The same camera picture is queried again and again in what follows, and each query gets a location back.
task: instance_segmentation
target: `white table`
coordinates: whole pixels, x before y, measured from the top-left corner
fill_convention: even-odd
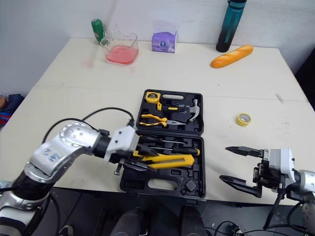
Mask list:
[[[149,42],[139,42],[139,48],[133,64],[120,66],[104,62],[93,40],[71,39],[0,132],[0,179],[16,178],[55,121],[82,118],[107,106],[125,108],[136,116],[149,88],[204,95],[206,199],[271,204],[276,198],[264,188],[258,199],[219,180],[219,175],[231,175],[254,185],[253,168],[260,160],[224,150],[228,146],[290,147],[296,169],[313,170],[315,113],[278,49],[255,48],[239,62],[212,69],[209,63],[219,53],[209,45],[178,44],[176,54],[151,52]],[[236,124],[240,112],[251,114],[249,126]],[[114,113],[118,112],[100,113],[88,122],[113,131],[127,121],[127,115],[114,118]],[[56,186],[120,191],[115,169],[100,158],[82,155]]]

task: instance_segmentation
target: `black toolbox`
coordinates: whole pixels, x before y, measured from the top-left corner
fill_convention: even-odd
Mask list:
[[[192,122],[189,119],[194,115],[190,112],[165,112],[164,109],[159,111],[157,104],[148,103],[146,101],[147,92],[156,92],[160,94],[159,102],[162,107],[168,106],[194,106],[194,99],[197,99],[197,105],[200,108],[199,115]],[[136,126],[138,135],[148,135],[152,137],[162,138],[166,141],[183,142],[185,144],[163,142],[145,143],[148,147],[157,148],[183,148],[194,147],[200,150],[200,155],[194,156],[194,163],[191,167],[180,167],[171,169],[158,169],[157,172],[137,172],[131,169],[124,168],[123,176],[120,182],[120,188],[127,193],[144,193],[184,197],[188,199],[201,200],[206,196],[205,182],[205,153],[204,141],[200,137],[203,133],[203,104],[202,94],[189,92],[175,92],[148,89],[144,92],[140,111],[137,118]],[[152,118],[142,118],[142,114],[152,114],[160,118],[166,117],[169,120],[175,120],[186,123],[186,125],[162,125],[143,126],[140,122],[156,123]],[[173,154],[171,150],[156,149],[161,154]],[[167,188],[156,188],[152,186],[151,181],[166,180],[173,185]]]

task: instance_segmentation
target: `tissue box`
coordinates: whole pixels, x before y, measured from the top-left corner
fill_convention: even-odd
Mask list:
[[[152,36],[152,51],[175,53],[177,32],[158,32]]]

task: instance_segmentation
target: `black cable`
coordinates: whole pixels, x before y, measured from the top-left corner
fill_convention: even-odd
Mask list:
[[[206,230],[208,236],[212,236],[209,230]]]
[[[127,111],[127,110],[125,110],[125,109],[122,109],[122,108],[119,108],[119,107],[105,107],[105,108],[96,110],[95,112],[92,112],[91,114],[89,114],[89,115],[87,115],[86,117],[84,117],[82,120],[86,120],[87,118],[93,116],[94,114],[96,114],[96,113],[98,113],[98,112],[101,112],[101,111],[105,111],[105,110],[118,110],[118,111],[125,112],[125,113],[127,113],[127,114],[130,116],[130,118],[131,118],[132,120],[134,120],[133,115],[132,115],[129,111]]]
[[[205,227],[205,228],[206,228],[206,229],[210,229],[210,230],[216,230],[216,229],[214,229],[214,228],[212,228],[212,227]],[[220,233],[220,234],[223,234],[223,235],[233,236],[233,234],[223,233],[223,232],[221,232],[221,231],[219,231],[219,230],[217,230],[217,232]]]
[[[46,132],[46,134],[45,134],[45,136],[44,136],[44,138],[43,138],[42,144],[43,144],[44,142],[46,142],[46,139],[47,139],[49,133],[52,131],[52,129],[53,129],[57,124],[59,124],[59,123],[61,123],[61,122],[64,122],[64,121],[66,121],[66,120],[79,121],[79,122],[82,122],[82,123],[84,123],[84,124],[89,125],[92,129],[97,130],[97,129],[95,129],[93,126],[91,126],[90,124],[86,123],[84,120],[86,120],[87,118],[93,116],[94,114],[96,114],[96,113],[98,113],[98,112],[105,111],[105,110],[118,110],[118,111],[125,112],[126,114],[128,114],[128,115],[130,116],[130,121],[129,121],[128,125],[130,125],[130,126],[133,127],[133,125],[134,125],[134,118],[133,118],[133,115],[132,115],[129,111],[127,111],[127,110],[125,110],[125,109],[122,109],[122,108],[119,108],[119,107],[105,107],[105,108],[102,108],[102,109],[99,109],[99,110],[96,110],[96,111],[92,112],[91,114],[87,115],[87,116],[84,117],[83,119],[65,118],[65,119],[61,119],[61,120],[57,121],[57,122],[54,123],[54,124],[48,129],[48,131]]]
[[[283,199],[283,197],[284,197],[284,193],[278,193],[277,199],[276,199],[275,203],[273,204],[273,206],[272,206],[272,208],[271,208],[271,210],[267,216],[265,225],[263,227],[264,230],[266,230],[269,227],[270,221],[271,221],[277,207],[279,206],[280,201]]]
[[[14,191],[17,190],[18,188],[0,188],[0,193],[1,192],[7,192],[7,191]]]
[[[216,229],[214,229],[212,227],[205,227],[205,228],[217,231]],[[274,233],[274,234],[280,234],[280,235],[283,235],[283,236],[289,236],[289,235],[286,235],[284,233],[275,232],[275,231],[271,231],[271,230],[251,230],[251,231],[244,232],[243,234],[248,234],[248,233],[257,232],[257,231],[266,231],[266,232],[270,232],[270,233]],[[220,231],[217,231],[217,232],[220,233],[220,234],[223,234],[223,235],[233,236],[233,234],[227,234],[227,233],[223,233],[223,232],[220,232]]]
[[[252,232],[257,232],[257,231],[265,231],[265,232],[270,232],[270,233],[274,233],[274,234],[279,234],[279,235],[284,235],[284,236],[290,236],[290,235],[286,235],[284,233],[280,233],[280,232],[276,232],[276,231],[271,231],[271,230],[251,230],[251,231],[246,231],[244,232],[244,234],[249,234]]]
[[[65,221],[63,222],[62,228],[66,225],[66,223],[67,223],[67,221],[69,220],[70,216],[71,216],[72,213],[74,212],[74,209],[77,207],[77,205],[78,205],[78,203],[79,203],[81,197],[82,197],[82,193],[80,193],[80,196],[78,197],[78,200],[75,202],[75,204],[74,204],[74,206],[73,206],[71,212],[69,213],[69,215],[67,216],[67,218],[66,218]]]
[[[287,224],[294,230],[298,231],[298,232],[301,232],[301,233],[304,233],[304,234],[307,234],[308,231],[307,230],[303,230],[301,228],[298,228],[296,227],[295,225],[292,225],[291,224],[291,216],[292,214],[294,213],[294,211],[302,204],[304,203],[303,201],[299,201],[294,207],[292,207],[292,209],[289,211],[289,213],[287,214],[287,217],[286,217],[286,221],[287,221]]]
[[[216,236],[216,235],[217,235],[217,232],[219,231],[219,228],[220,228],[221,225],[223,225],[224,223],[231,223],[231,224],[234,224],[232,221],[228,221],[228,220],[221,222],[221,223],[218,225],[218,227],[217,227],[217,229],[216,229],[216,231],[215,231],[215,234],[214,234],[213,236]]]
[[[43,138],[43,141],[42,141],[41,143],[43,144],[44,142],[46,142],[46,139],[47,139],[49,133],[53,130],[53,128],[55,128],[55,126],[56,126],[57,124],[59,124],[59,123],[61,123],[61,122],[64,122],[64,121],[66,121],[66,120],[79,121],[79,122],[82,122],[82,123],[84,123],[84,124],[89,125],[92,129],[96,130],[93,126],[91,126],[90,124],[86,123],[86,122],[83,121],[82,119],[77,119],[77,118],[65,118],[65,119],[61,119],[61,120],[57,121],[56,123],[54,123],[54,124],[48,129],[48,131],[46,132],[46,134],[45,134],[45,136],[44,136],[44,138]]]
[[[46,199],[46,204],[45,204],[44,210],[41,213],[41,218],[40,218],[41,220],[43,219],[43,217],[44,217],[44,215],[48,209],[49,203],[50,203],[50,195],[48,195],[48,197]]]
[[[55,197],[52,194],[49,194],[51,200],[53,201],[55,208],[56,208],[56,213],[57,213],[57,225],[56,225],[56,232],[55,232],[55,236],[58,236],[59,234],[59,230],[60,230],[60,208],[58,205],[57,200],[55,199]]]

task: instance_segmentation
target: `yellow utility knife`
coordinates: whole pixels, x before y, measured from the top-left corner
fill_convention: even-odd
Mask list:
[[[195,161],[194,157],[190,154],[158,154],[158,156],[143,156],[139,155],[138,151],[134,151],[133,156],[142,157],[142,161],[154,162],[154,164],[148,165],[152,169],[169,169],[183,166],[192,166]]]

